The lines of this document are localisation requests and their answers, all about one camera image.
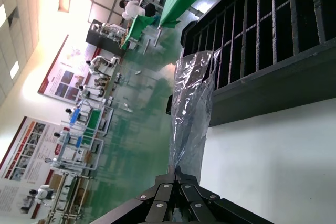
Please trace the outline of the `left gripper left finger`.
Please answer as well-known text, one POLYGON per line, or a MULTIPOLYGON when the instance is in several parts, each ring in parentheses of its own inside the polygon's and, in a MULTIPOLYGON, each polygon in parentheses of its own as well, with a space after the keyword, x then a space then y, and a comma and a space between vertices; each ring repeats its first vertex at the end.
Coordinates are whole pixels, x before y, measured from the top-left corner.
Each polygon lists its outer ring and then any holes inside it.
POLYGON ((174 181, 173 173, 156 176, 154 186, 92 223, 166 223, 172 221, 174 181))

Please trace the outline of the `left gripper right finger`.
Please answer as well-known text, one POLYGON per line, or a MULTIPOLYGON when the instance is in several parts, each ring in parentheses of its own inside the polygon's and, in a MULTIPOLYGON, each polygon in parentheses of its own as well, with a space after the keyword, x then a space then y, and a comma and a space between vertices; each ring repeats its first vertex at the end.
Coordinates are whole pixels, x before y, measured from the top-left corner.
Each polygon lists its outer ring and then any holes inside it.
POLYGON ((265 218, 201 187, 193 175, 175 173, 177 207, 192 223, 270 223, 265 218))

